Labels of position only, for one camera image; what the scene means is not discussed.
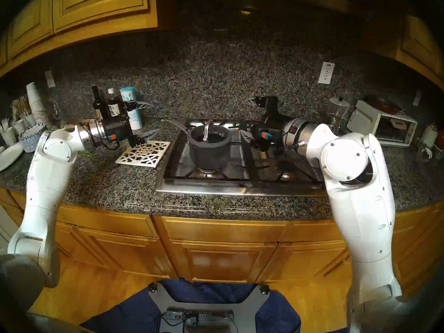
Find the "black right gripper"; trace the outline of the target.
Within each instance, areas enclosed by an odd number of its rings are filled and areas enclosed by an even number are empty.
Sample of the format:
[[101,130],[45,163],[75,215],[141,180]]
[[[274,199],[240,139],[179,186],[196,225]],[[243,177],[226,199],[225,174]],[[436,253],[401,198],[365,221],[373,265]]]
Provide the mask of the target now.
[[[282,144],[282,129],[290,121],[290,117],[279,113],[279,99],[276,96],[256,96],[244,101],[245,105],[259,106],[266,111],[259,124],[256,125],[256,141],[270,145]],[[252,134],[239,130],[240,140],[245,143],[255,142]]]

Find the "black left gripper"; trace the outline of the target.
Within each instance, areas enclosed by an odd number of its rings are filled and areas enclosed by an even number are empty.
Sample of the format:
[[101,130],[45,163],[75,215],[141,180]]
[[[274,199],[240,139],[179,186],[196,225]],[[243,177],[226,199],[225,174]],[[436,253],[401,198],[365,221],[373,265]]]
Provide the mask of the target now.
[[145,144],[147,141],[156,137],[160,129],[154,129],[143,132],[139,136],[134,135],[130,125],[128,112],[135,111],[136,109],[144,110],[154,108],[153,103],[147,103],[143,101],[126,101],[119,104],[120,113],[117,116],[105,118],[102,120],[102,127],[106,137],[109,141],[122,141],[128,139],[131,147]]

